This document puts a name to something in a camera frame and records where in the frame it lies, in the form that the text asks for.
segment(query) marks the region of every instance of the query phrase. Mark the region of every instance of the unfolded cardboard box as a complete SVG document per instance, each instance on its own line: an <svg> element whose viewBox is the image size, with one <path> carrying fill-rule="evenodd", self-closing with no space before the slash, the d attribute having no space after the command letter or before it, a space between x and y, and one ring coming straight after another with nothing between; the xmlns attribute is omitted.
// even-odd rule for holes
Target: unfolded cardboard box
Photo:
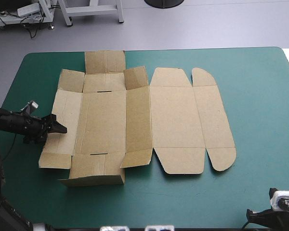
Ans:
<svg viewBox="0 0 289 231"><path fill-rule="evenodd" d="M152 149L169 174L200 174L207 149L214 169L236 149L214 78L193 69L125 70L122 51L85 53L86 73L62 70L53 114L67 134L49 134L42 168L70 169L67 186L124 183L124 168L148 165Z"/></svg>
<svg viewBox="0 0 289 231"><path fill-rule="evenodd" d="M129 73L131 79L137 79L136 73L141 69L144 68L138 67L124 73ZM152 148L169 174L202 173L206 149L215 170L226 170L234 163L234 140L217 84L211 74L194 68L191 85L182 69L157 68L148 90L150 98L148 96L145 100L139 92L133 95L133 98L142 97L142 105L150 101L151 113L138 106L139 111L142 111L138 119L127 120L127 126L130 123L131 127L137 128L130 137L127 135L127 144L131 139L149 140L152 137ZM135 126L137 121L148 121L150 117L152 134L142 132L147 123L139 122ZM147 165L151 160L152 148L146 149L145 153L127 152L121 167Z"/></svg>

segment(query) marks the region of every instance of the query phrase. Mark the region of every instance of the teal table surface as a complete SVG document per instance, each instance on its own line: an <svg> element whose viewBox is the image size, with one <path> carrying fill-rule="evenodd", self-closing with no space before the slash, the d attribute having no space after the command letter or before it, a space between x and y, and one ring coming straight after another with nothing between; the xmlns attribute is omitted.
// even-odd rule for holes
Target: teal table surface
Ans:
<svg viewBox="0 0 289 231"><path fill-rule="evenodd" d="M126 170L124 185L67 188L68 170L39 169L42 144L17 136L4 162L4 195L33 222L54 227L173 224L181 228L238 228L246 209L269 208L270 187L289 190L289 63L279 48L127 51L127 68L193 67L216 79L236 143L232 167L215 172L206 156L201 175L168 175L156 154L151 164ZM62 68L84 71L83 52L28 54L3 108L39 104L36 116L52 110ZM5 155L13 134L0 132Z"/></svg>

